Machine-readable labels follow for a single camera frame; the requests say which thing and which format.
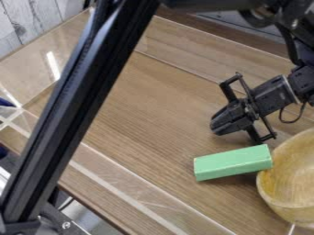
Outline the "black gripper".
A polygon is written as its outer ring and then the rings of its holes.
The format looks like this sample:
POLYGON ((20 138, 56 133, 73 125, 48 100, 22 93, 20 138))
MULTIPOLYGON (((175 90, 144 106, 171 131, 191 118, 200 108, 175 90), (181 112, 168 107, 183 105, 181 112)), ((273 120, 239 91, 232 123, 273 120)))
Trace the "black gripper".
POLYGON ((276 133, 273 132, 267 119, 260 117, 252 96, 249 94, 249 88, 243 80, 243 75, 236 73, 229 79, 219 84, 219 87, 228 100, 228 104, 212 116, 212 132, 217 136, 221 136, 244 130, 255 144, 261 144, 264 141, 273 139, 276 137, 276 133), (233 82, 240 83, 247 94, 244 98, 236 97, 231 89, 231 84, 233 82), (259 119, 268 130, 268 134, 264 136, 259 134, 253 126, 253 122, 259 119))

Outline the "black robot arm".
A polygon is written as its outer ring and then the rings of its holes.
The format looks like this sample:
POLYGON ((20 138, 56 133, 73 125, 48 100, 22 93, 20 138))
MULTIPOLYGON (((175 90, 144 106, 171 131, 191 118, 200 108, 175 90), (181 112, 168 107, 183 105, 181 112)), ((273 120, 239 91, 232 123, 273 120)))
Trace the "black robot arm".
POLYGON ((0 195, 0 232, 38 215, 159 6, 188 13, 235 10, 275 26, 291 62, 314 69, 314 0, 97 0, 34 132, 0 195))

